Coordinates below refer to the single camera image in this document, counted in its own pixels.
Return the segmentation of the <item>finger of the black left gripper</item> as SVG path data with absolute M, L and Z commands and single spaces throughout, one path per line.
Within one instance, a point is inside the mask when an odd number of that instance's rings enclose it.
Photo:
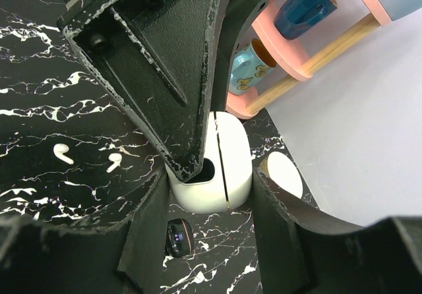
M 224 111 L 234 53 L 245 32 L 268 5 L 269 0 L 228 0 L 227 7 L 219 16 L 222 29 L 218 38 L 218 49 L 214 69 L 214 82 L 210 109 Z
M 79 61 L 182 182 L 202 169 L 227 0 L 66 0 Z

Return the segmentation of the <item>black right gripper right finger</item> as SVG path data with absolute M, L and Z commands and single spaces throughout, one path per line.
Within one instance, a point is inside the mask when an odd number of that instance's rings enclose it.
M 361 227 L 253 171 L 252 211 L 265 293 L 420 293 L 421 218 Z

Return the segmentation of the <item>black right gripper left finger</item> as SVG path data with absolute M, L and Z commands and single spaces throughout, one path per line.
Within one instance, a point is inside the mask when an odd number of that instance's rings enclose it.
M 164 168 L 72 225 L 1 216 L 2 293 L 157 293 L 169 188 Z

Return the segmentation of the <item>black earbud charging case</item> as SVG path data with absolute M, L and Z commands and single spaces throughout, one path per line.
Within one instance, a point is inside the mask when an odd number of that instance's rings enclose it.
M 189 222 L 177 218 L 167 223 L 165 253 L 174 258 L 190 254 L 195 247 L 195 239 Z

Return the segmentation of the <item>white earbud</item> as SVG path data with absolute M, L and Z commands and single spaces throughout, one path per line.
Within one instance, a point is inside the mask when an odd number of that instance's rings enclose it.
M 108 157 L 108 160 L 111 162 L 111 165 L 106 169 L 107 173 L 113 172 L 116 168 L 121 165 L 122 155 L 120 153 L 111 153 Z
M 68 151 L 69 151 L 69 147 L 66 144 L 58 143 L 58 144 L 55 144 L 53 147 L 53 154 L 57 159 L 69 165 L 73 165 L 74 160 L 66 156 L 66 153 Z

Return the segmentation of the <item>white square charging case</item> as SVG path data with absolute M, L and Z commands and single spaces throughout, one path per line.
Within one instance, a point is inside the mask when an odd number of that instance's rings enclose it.
M 186 183 L 166 167 L 171 192 L 187 212 L 212 214 L 240 207 L 251 190 L 253 165 L 247 133 L 230 113 L 209 114 L 204 163 Z

